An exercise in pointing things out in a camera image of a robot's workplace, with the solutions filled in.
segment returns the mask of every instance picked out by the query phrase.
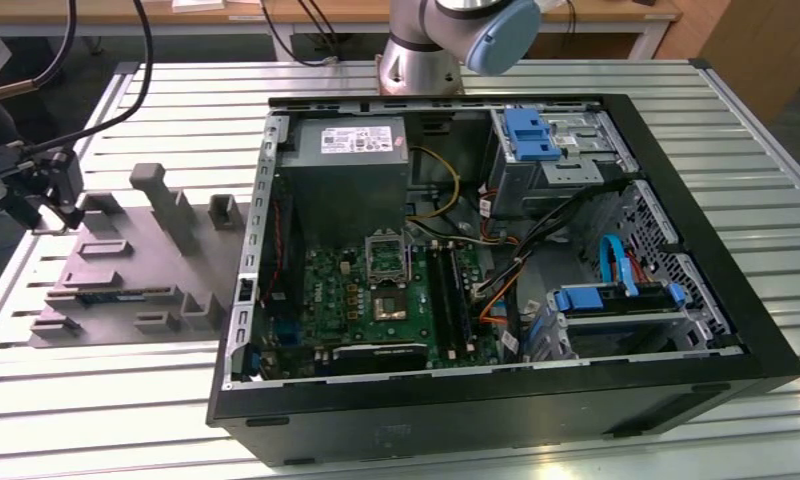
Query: orange wire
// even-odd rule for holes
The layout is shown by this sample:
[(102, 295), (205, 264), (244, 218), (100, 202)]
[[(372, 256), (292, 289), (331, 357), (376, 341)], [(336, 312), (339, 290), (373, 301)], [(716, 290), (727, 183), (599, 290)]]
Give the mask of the orange wire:
[[(480, 195), (480, 199), (491, 197), (496, 193), (497, 193), (497, 190), (489, 190), (483, 195)], [(483, 221), (480, 222), (480, 239), (485, 240), (487, 242), (497, 242), (499, 239), (496, 237), (489, 237), (485, 233), (485, 227), (488, 224), (489, 224), (489, 219), (484, 217)], [(513, 236), (509, 236), (509, 237), (507, 237), (507, 243), (509, 243), (511, 245), (519, 245), (519, 239)]]
[(501, 317), (483, 317), (480, 323), (495, 323), (497, 325), (507, 325), (507, 319)]
[(495, 302), (497, 302), (497, 299), (504, 296), (504, 293), (507, 292), (507, 289), (509, 288), (509, 286), (513, 283), (516, 283), (516, 280), (519, 279), (519, 274), (520, 273), (521, 273), (521, 267), (519, 267), (519, 270), (516, 271), (515, 275), (512, 276), (512, 278), (509, 279), (509, 281), (504, 284), (504, 286), (501, 287), (501, 289), (497, 291), (497, 293), (495, 294), (495, 297), (492, 297), (492, 300), (489, 300), (489, 303), (487, 304), (485, 308), (483, 309), (483, 313), (480, 313), (480, 321), (481, 322), (484, 322), (484, 320), (487, 318), (492, 318), (492, 317), (488, 316), (489, 310), (492, 310), (492, 306), (495, 305)]

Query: metal table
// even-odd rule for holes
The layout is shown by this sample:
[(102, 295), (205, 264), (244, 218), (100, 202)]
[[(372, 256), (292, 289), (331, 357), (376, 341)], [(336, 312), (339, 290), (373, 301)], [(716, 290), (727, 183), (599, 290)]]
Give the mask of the metal table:
[[(90, 123), (136, 97), (116, 75)], [(465, 76), (469, 93), (627, 93), (800, 355), (800, 168), (711, 70), (687, 62), (528, 62)], [(373, 94), (371, 63), (160, 65), (145, 107), (78, 145), (89, 190), (123, 204), (136, 162), (160, 162), (192, 203), (247, 198), (267, 99)], [(740, 478), (800, 475), (800, 379), (659, 437), (271, 471), (204, 425), (216, 342), (34, 350), (72, 237), (26, 236), (0, 280), (0, 478)]]

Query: wooden table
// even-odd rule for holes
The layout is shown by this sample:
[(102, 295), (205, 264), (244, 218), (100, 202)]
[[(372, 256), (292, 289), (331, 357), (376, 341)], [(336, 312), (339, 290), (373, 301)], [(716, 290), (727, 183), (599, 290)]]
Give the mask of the wooden table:
[[(579, 33), (638, 33), (628, 58), (650, 59), (664, 37), (670, 23), (680, 11), (672, 0), (658, 0), (654, 7), (631, 0), (574, 0)], [(387, 33), (389, 0), (319, 0), (335, 29), (340, 33)], [(281, 41), (289, 45), (291, 36), (316, 33), (296, 0), (265, 0), (276, 21)], [(260, 7), (256, 4), (229, 3), (223, 10), (172, 13), (169, 3), (147, 3), (145, 9), (155, 35), (268, 34)], [(141, 35), (129, 0), (78, 0), (80, 36)], [(563, 33), (570, 22), (570, 10), (562, 6), (543, 15), (540, 32)], [(0, 0), (1, 36), (61, 36), (65, 23), (65, 0)], [(276, 44), (280, 61), (292, 58)]]

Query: blue plastic clip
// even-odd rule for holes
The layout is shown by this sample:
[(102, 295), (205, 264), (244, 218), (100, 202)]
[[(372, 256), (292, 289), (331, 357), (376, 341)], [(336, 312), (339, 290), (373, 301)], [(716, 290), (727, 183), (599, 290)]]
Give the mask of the blue plastic clip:
[(602, 281), (610, 283), (614, 281), (611, 276), (611, 260), (608, 259), (608, 249), (614, 250), (614, 258), (616, 259), (616, 271), (619, 273), (619, 281), (626, 285), (628, 296), (638, 295), (638, 285), (631, 276), (631, 262), (626, 256), (623, 241), (616, 235), (607, 234), (602, 237), (602, 245), (599, 246), (599, 270), (602, 270)]
[(684, 304), (688, 301), (688, 297), (684, 294), (684, 289), (682, 288), (682, 285), (679, 285), (678, 283), (671, 283), (670, 285), (667, 285), (667, 290), (670, 291), (672, 300), (676, 302), (676, 306), (679, 308), (684, 307)]
[(560, 149), (551, 143), (551, 127), (532, 108), (504, 110), (504, 127), (516, 148), (516, 160), (560, 159)]
[(574, 310), (599, 310), (604, 308), (602, 295), (596, 287), (571, 287), (564, 288), (567, 297)]
[(533, 326), (531, 327), (531, 333), (528, 334), (528, 341), (533, 340), (536, 334), (543, 328), (543, 316), (536, 317), (536, 321), (533, 322)]
[(570, 297), (564, 291), (555, 292), (555, 303), (558, 304), (558, 310), (562, 312), (568, 311), (572, 308)]

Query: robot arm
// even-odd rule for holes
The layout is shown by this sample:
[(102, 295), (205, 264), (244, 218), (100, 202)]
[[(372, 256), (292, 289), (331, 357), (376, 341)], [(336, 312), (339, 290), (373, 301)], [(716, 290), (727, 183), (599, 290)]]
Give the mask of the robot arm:
[(460, 93), (459, 60), (481, 75), (504, 73), (527, 52), (540, 21), (533, 0), (392, 0), (383, 93)]

